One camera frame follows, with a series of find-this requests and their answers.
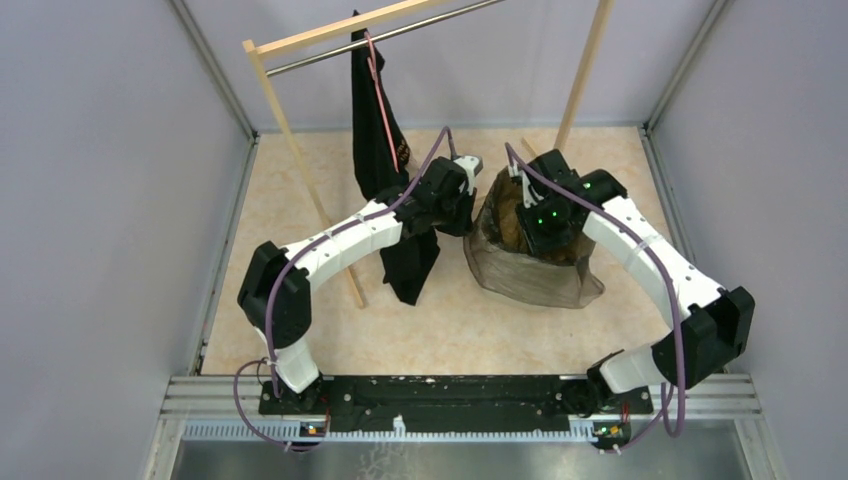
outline white wall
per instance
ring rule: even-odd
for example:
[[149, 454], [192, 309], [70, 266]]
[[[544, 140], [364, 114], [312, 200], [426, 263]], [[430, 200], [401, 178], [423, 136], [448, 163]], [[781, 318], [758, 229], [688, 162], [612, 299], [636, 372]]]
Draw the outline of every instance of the white wall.
[[[247, 61], [243, 40], [257, 45], [294, 35], [396, 0], [188, 0], [227, 77], [261, 131], [276, 131]], [[473, 3], [451, 2], [430, 12]], [[581, 123], [648, 118], [712, 0], [620, 0], [609, 21]], [[507, 0], [379, 43], [384, 84], [405, 126], [558, 124], [597, 2]], [[405, 25], [430, 12], [377, 26]], [[281, 57], [268, 67], [349, 42], [339, 38]], [[297, 128], [350, 124], [350, 56], [272, 80]]]
[[733, 3], [658, 133], [699, 267], [757, 301], [738, 365], [793, 478], [845, 478], [846, 18]]
[[246, 139], [165, 1], [0, 6], [0, 478], [142, 471]]

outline cable clip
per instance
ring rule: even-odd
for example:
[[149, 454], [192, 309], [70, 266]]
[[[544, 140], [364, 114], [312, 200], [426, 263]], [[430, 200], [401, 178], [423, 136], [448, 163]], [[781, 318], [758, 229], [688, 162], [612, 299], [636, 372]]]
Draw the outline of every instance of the cable clip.
[[368, 220], [365, 220], [365, 216], [364, 216], [364, 215], [362, 215], [361, 213], [354, 213], [354, 214], [353, 214], [353, 219], [354, 219], [354, 220], [356, 220], [356, 221], [358, 221], [358, 222], [360, 222], [360, 223], [362, 223], [362, 224], [367, 224], [367, 223], [368, 223]]
[[633, 266], [633, 264], [636, 262], [636, 259], [639, 258], [639, 255], [642, 253], [642, 251], [645, 250], [646, 248], [648, 248], [649, 246], [651, 246], [651, 244], [653, 244], [657, 240], [665, 240], [665, 237], [663, 237], [659, 233], [655, 233], [653, 235], [649, 235], [649, 236], [643, 238], [642, 242], [640, 242], [639, 245], [636, 245], [633, 248], [633, 250], [631, 250], [630, 253], [627, 254], [627, 259], [625, 259], [625, 261], [622, 262], [624, 269], [629, 272], [630, 267]]
[[334, 235], [333, 235], [333, 229], [332, 229], [332, 227], [331, 227], [331, 228], [328, 228], [328, 229], [326, 229], [326, 230], [324, 230], [323, 232], [321, 232], [321, 235], [326, 236], [326, 237], [327, 237], [327, 240], [329, 240], [329, 241], [331, 241], [331, 242], [332, 242], [332, 241], [335, 241], [335, 240], [334, 240], [334, 238], [333, 238], [333, 237], [334, 237]]

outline garment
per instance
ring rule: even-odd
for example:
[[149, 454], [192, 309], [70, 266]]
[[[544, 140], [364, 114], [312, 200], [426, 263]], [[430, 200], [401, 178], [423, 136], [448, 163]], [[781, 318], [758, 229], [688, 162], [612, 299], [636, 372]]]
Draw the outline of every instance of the garment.
[[[365, 38], [365, 30], [353, 32], [351, 40]], [[377, 56], [377, 75], [380, 76], [385, 60], [380, 52]], [[351, 52], [351, 93], [353, 98], [353, 166], [356, 182], [362, 196], [366, 200], [373, 199], [385, 188], [406, 185], [409, 183], [409, 173], [406, 165], [409, 163], [409, 145], [403, 137], [389, 99], [381, 88], [383, 105], [389, 120], [389, 130], [395, 144], [398, 159], [396, 172], [392, 162], [391, 150], [386, 137], [386, 128], [377, 101], [377, 92], [368, 58], [371, 52], [368, 48], [359, 48]], [[383, 283], [391, 285], [395, 295], [403, 303], [415, 305], [424, 282], [439, 256], [438, 239], [433, 228], [421, 235], [409, 237], [397, 245], [380, 250], [383, 269], [386, 274]]]

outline wooden pole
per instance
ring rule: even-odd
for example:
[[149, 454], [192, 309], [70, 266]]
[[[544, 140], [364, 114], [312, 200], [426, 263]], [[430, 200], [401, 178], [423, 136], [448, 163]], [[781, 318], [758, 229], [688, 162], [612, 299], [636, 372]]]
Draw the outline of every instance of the wooden pole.
[[298, 33], [291, 37], [260, 45], [256, 47], [256, 52], [260, 60], [267, 60], [268, 58], [293, 52], [339, 35], [411, 15], [425, 8], [434, 7], [448, 1], [452, 0], [404, 0], [355, 17], [339, 20], [323, 27], [313, 28], [308, 32]]
[[527, 137], [521, 137], [521, 146], [530, 154], [530, 160], [539, 156], [539, 150], [530, 143], [530, 140], [527, 140]]
[[574, 76], [574, 83], [571, 85], [571, 93], [568, 95], [568, 104], [565, 107], [565, 113], [562, 115], [562, 123], [559, 124], [559, 131], [554, 142], [554, 148], [563, 152], [565, 149], [565, 141], [568, 139], [568, 132], [571, 130], [571, 125], [574, 124], [574, 117], [577, 116], [577, 107], [580, 105], [580, 100], [583, 98], [583, 91], [586, 89], [586, 84], [589, 82], [589, 74], [592, 72], [592, 64], [595, 63], [595, 56], [598, 54], [598, 48], [601, 45], [601, 39], [604, 37], [604, 31], [607, 28], [607, 20], [609, 20], [610, 12], [615, 4], [615, 0], [599, 0], [598, 8], [595, 10], [595, 19], [592, 20], [592, 28], [589, 30], [589, 38], [586, 39], [586, 46], [583, 47], [583, 56], [580, 57], [580, 65], [577, 67], [577, 75]]
[[[253, 65], [254, 70], [256, 70], [256, 76], [259, 77], [259, 84], [262, 86], [262, 91], [265, 92], [265, 97], [268, 99], [268, 104], [271, 106], [271, 112], [277, 120], [277, 125], [286, 137], [289, 149], [294, 156], [295, 165], [297, 165], [297, 169], [300, 170], [300, 176], [303, 177], [303, 183], [306, 185], [306, 190], [309, 191], [309, 197], [312, 199], [312, 204], [315, 205], [315, 210], [318, 211], [318, 217], [321, 219], [321, 224], [324, 228], [330, 228], [332, 223], [330, 223], [330, 217], [327, 216], [327, 211], [324, 210], [324, 205], [321, 203], [321, 198], [318, 196], [318, 190], [315, 189], [315, 180], [312, 178], [309, 166], [306, 165], [306, 162], [303, 160], [303, 154], [300, 151], [300, 146], [294, 138], [291, 127], [289, 127], [289, 122], [286, 119], [285, 113], [283, 113], [283, 107], [280, 106], [280, 101], [277, 99], [277, 94], [274, 92], [271, 80], [268, 78], [268, 75], [265, 74], [265, 66], [259, 58], [256, 46], [253, 44], [252, 40], [245, 40], [242, 45], [244, 46], [244, 51], [247, 53], [247, 58]], [[351, 290], [353, 290], [353, 296], [356, 299], [356, 304], [359, 308], [364, 308], [365, 301], [362, 299], [362, 292], [359, 290], [359, 285], [353, 277], [353, 271], [350, 267], [348, 267], [345, 271], [347, 272], [348, 282], [350, 283]]]

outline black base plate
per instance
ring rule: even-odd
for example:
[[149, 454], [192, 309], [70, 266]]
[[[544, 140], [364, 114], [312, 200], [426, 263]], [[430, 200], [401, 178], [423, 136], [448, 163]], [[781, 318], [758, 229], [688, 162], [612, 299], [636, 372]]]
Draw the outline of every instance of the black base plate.
[[607, 405], [590, 405], [585, 379], [558, 375], [479, 376], [325, 376], [299, 398], [275, 398], [271, 382], [262, 388], [262, 415], [327, 415], [332, 430], [391, 431], [403, 416], [408, 432], [567, 431], [568, 416], [653, 411], [647, 388], [616, 396]]

